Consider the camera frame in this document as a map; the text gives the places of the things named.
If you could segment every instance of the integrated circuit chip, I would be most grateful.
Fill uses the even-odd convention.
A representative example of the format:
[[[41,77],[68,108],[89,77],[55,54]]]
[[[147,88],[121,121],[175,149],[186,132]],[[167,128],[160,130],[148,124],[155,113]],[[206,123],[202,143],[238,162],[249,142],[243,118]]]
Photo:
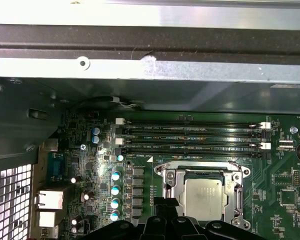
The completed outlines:
[[[141,197],[132,198],[133,207],[142,207],[143,199]]]
[[[85,164],[85,169],[86,170],[92,170],[94,167],[93,163],[92,162],[88,162]]]
[[[139,218],[142,215],[142,208],[132,208],[132,217],[133,218]]]
[[[134,177],[132,179],[132,185],[133,186],[142,186],[144,183],[144,179],[141,177]]]
[[[133,196],[142,196],[142,194],[144,193],[144,189],[141,187],[134,187],[132,188],[132,195]]]
[[[107,184],[106,183],[100,183],[100,189],[106,190],[107,189]]]
[[[86,206],[86,211],[87,211],[88,213],[92,213],[92,212],[93,212],[93,207],[92,207],[91,205],[87,205],[87,206]]]
[[[143,176],[143,175],[144,175],[143,167],[134,167],[133,168],[133,176]]]

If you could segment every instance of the ram slot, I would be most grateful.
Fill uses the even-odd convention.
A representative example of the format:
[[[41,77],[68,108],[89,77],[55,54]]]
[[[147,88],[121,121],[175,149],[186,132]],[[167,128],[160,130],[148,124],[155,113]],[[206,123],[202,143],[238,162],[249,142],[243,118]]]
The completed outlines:
[[[184,143],[184,142],[226,142],[226,143],[260,143],[260,138],[245,137],[227,137],[227,136],[210,136],[210,135],[171,135],[171,134],[138,134],[124,135],[127,142],[131,143]]]

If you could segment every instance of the white connector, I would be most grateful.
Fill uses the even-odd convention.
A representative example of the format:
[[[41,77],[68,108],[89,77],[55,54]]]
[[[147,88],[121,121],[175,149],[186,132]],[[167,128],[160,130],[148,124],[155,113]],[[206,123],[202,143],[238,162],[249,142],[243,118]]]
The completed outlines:
[[[116,138],[115,139],[115,145],[123,145],[124,139],[123,138]]]
[[[126,120],[124,118],[116,118],[115,119],[115,124],[116,125],[125,125]]]
[[[261,129],[271,129],[271,122],[263,121],[259,125]]]
[[[263,149],[263,150],[270,150],[271,149],[271,142],[261,142],[259,148]]]

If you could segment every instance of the motherboard mounting screw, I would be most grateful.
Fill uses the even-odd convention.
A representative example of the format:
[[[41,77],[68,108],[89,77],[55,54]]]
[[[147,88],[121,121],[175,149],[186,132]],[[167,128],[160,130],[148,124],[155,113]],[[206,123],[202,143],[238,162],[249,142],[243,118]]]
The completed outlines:
[[[177,221],[182,224],[185,223],[187,220],[184,217],[178,217]]]
[[[212,223],[212,227],[214,227],[215,229],[220,229],[222,226],[220,223],[215,222],[215,223]]]
[[[299,131],[299,129],[295,126],[290,127],[290,133],[296,134]]]
[[[87,149],[87,146],[86,146],[85,144],[81,144],[81,145],[80,145],[80,149],[81,149],[81,150],[86,150],[86,149]]]

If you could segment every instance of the screw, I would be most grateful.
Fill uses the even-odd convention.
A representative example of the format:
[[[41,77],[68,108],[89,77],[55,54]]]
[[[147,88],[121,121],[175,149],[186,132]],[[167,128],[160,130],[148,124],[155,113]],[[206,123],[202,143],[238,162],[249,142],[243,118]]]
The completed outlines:
[[[86,149],[87,149],[87,146],[86,146],[85,144],[81,144],[81,145],[80,145],[80,149],[81,149],[81,150],[86,150]]]
[[[166,177],[168,179],[173,179],[175,177],[175,175],[174,175],[174,173],[172,171],[170,171],[170,172],[167,173]]]
[[[159,223],[161,221],[161,219],[159,217],[155,217],[152,221],[154,223]]]
[[[222,228],[221,224],[218,223],[218,222],[212,223],[212,227],[215,228],[215,229],[220,229],[220,228]]]
[[[36,145],[30,144],[29,146],[27,146],[25,148],[25,151],[28,153],[28,152],[31,152],[32,150],[34,150],[35,148],[36,148]]]
[[[120,225],[120,228],[121,228],[121,229],[127,229],[128,227],[129,227],[129,224],[126,223],[126,222],[124,222],[124,223],[122,223],[122,224]]]
[[[13,83],[13,84],[22,84],[22,80],[12,77],[9,79],[9,82]]]
[[[299,131],[299,129],[295,126],[290,127],[290,133],[296,134]]]
[[[178,217],[177,221],[181,224],[185,223],[187,220],[184,217]]]
[[[60,100],[60,103],[63,103],[63,104],[68,104],[68,103],[69,103],[69,101],[68,101],[67,99],[61,99],[61,100]]]

